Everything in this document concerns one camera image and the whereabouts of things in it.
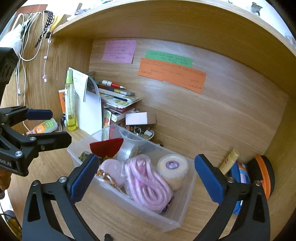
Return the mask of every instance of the orange sticky note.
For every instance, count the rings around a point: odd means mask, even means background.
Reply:
[[[167,81],[201,94],[207,74],[179,64],[141,58],[138,75],[155,80]]]

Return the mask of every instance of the red marker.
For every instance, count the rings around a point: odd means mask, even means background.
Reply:
[[[102,85],[109,86],[109,87],[112,87],[112,88],[117,88],[117,89],[125,89],[125,87],[123,87],[121,85],[118,85],[118,84],[115,84],[115,83],[113,83],[111,81],[107,81],[107,80],[103,80]]]

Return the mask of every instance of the person's hand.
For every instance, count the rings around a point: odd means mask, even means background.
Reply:
[[[0,168],[0,189],[2,191],[9,188],[11,181],[11,172]]]

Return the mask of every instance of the white wall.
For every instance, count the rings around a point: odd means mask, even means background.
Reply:
[[[52,12],[62,12],[65,14],[72,15],[72,13],[76,10],[78,3],[82,3],[82,9],[93,8],[94,5],[102,4],[105,0],[28,0],[24,6],[34,5],[34,4],[48,4],[47,10]],[[262,20],[266,21],[268,24],[273,26],[277,31],[279,31],[282,35],[289,33],[291,36],[291,32],[281,19],[279,14],[274,10],[274,8],[269,5],[265,0],[231,0],[233,4],[238,7],[241,7],[247,11],[250,11],[252,2],[257,3],[263,7],[260,10],[260,17]]]

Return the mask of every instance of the purple paper note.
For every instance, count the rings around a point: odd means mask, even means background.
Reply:
[[[136,40],[110,40],[106,42],[102,60],[131,64],[135,49]]]

